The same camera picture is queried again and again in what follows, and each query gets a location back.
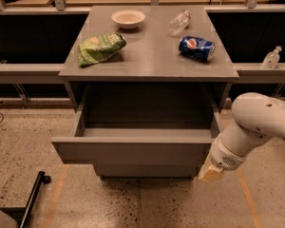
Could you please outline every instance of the bottle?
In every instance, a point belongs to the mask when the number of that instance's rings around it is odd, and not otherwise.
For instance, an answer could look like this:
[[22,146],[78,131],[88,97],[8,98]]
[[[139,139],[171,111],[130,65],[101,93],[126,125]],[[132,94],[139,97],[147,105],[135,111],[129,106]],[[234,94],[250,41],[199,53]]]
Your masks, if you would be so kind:
[[177,36],[189,25],[191,20],[190,12],[182,10],[169,24],[169,33],[172,36]]
[[279,61],[279,52],[282,50],[282,47],[275,47],[274,51],[269,52],[266,57],[264,58],[264,61],[262,63],[262,67],[268,68],[268,69],[274,69],[276,68],[276,65]]

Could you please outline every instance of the snack bag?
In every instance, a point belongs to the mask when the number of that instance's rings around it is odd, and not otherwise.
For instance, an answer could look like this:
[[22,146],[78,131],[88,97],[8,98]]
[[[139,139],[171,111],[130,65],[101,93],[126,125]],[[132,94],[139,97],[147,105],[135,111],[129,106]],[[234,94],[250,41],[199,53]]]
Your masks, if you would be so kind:
[[78,46],[79,67],[87,67],[106,61],[125,45],[125,39],[117,33],[88,38]]

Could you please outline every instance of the black pole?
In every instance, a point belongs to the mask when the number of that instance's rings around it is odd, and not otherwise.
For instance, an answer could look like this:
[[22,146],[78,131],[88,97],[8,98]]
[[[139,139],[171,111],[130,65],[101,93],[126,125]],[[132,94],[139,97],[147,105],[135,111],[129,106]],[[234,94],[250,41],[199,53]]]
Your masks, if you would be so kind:
[[19,226],[19,228],[25,228],[27,225],[27,222],[29,220],[29,215],[31,213],[32,207],[34,205],[34,202],[36,201],[41,183],[49,183],[50,182],[50,176],[45,176],[45,172],[44,171],[40,171],[38,173],[38,176],[36,178],[36,181],[34,183],[34,186],[31,190],[30,196],[28,198],[28,202],[27,202],[27,206],[26,206],[26,211],[25,214],[22,217],[22,221],[21,224]]

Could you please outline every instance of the blue can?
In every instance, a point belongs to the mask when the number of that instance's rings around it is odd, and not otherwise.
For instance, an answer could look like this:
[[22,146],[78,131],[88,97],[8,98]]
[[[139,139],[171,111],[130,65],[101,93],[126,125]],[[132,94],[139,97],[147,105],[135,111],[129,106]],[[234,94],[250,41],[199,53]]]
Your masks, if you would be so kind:
[[209,62],[213,57],[215,43],[203,38],[185,36],[180,40],[179,51],[187,57],[196,58],[203,62]]

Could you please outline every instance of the speckled concrete floor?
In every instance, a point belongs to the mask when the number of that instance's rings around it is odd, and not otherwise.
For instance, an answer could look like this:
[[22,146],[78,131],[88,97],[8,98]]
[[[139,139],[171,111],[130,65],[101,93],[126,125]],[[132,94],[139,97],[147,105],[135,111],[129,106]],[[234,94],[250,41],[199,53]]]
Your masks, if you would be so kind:
[[[0,104],[0,207],[25,206],[38,171],[43,185],[29,223],[34,228],[285,228],[285,142],[254,150],[219,182],[100,180],[89,165],[63,165],[50,139],[68,136],[67,104],[27,109]],[[228,124],[229,110],[221,118]]]

